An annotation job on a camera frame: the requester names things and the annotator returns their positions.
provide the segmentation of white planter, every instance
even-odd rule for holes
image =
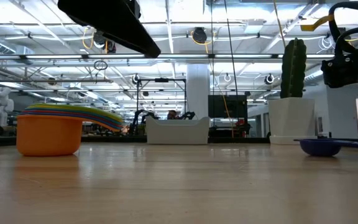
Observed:
[[[314,100],[284,98],[268,103],[270,143],[299,144],[294,139],[316,138],[314,127]]]

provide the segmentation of green cactus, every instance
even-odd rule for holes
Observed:
[[[285,47],[280,97],[302,97],[306,69],[306,45],[303,40],[291,40]]]

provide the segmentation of table surface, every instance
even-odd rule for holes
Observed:
[[[358,149],[85,143],[0,147],[0,223],[358,223]]]

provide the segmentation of column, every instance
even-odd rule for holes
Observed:
[[[195,112],[194,119],[208,116],[209,69],[207,64],[187,65],[187,111]]]

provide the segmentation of humanoid robot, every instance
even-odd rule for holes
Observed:
[[[0,87],[0,126],[7,126],[7,112],[12,112],[14,102],[9,99],[11,89],[8,87]]]

